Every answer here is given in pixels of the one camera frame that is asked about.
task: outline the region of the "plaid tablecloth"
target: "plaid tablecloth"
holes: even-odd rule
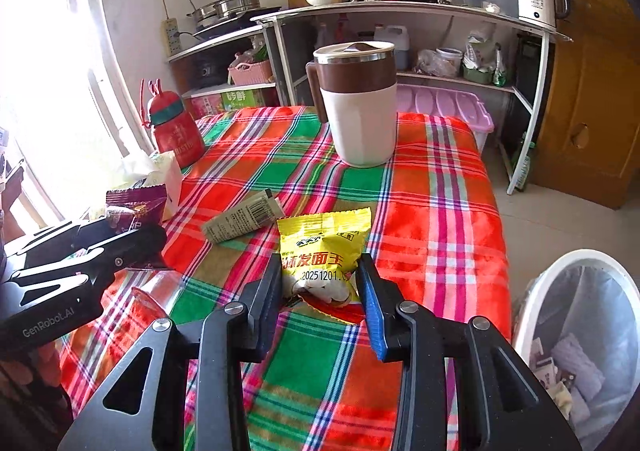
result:
[[[170,315],[205,317],[261,277],[278,249],[275,226],[212,247],[200,225],[248,194],[270,188],[288,216],[369,206],[366,250],[382,277],[438,316],[489,317],[506,336],[510,297],[502,226],[474,138],[451,118],[399,114],[391,161],[361,170],[341,163],[328,125],[312,109],[252,108],[200,121],[209,149],[184,175],[180,208],[167,225],[167,263],[189,278]],[[76,411],[142,333],[153,314],[130,287],[146,272],[121,272],[100,319],[62,352],[63,385]],[[449,447],[456,445],[452,367]],[[244,365],[244,406],[255,450],[385,450],[398,403],[400,365],[382,364],[367,329],[299,304],[283,311],[268,358]],[[193,444],[194,365],[186,409]]]

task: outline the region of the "red water bottle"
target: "red water bottle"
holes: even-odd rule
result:
[[[196,162],[205,152],[204,141],[193,118],[184,109],[180,96],[172,91],[163,92],[160,79],[149,81],[153,97],[149,99],[145,113],[143,105],[145,80],[140,83],[140,118],[142,125],[151,127],[151,135],[158,150],[174,151],[180,168]]]

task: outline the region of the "wooden door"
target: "wooden door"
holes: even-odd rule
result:
[[[532,181],[611,208],[640,166],[640,24],[626,0],[572,0]]]

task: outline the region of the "power outlet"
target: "power outlet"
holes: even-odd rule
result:
[[[178,20],[175,18],[164,20],[160,24],[160,31],[162,34],[164,51],[166,52],[167,57],[178,54],[178,52],[182,50],[180,35],[178,34]]]

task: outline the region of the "trash can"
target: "trash can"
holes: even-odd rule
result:
[[[574,409],[577,397],[586,405],[577,420],[570,416],[584,451],[637,449],[640,294],[622,265],[590,249],[565,254],[531,282],[514,313],[513,347],[524,362],[532,359],[536,338],[545,356],[565,359],[570,341],[590,361],[574,364],[584,391],[580,373],[570,370]]]

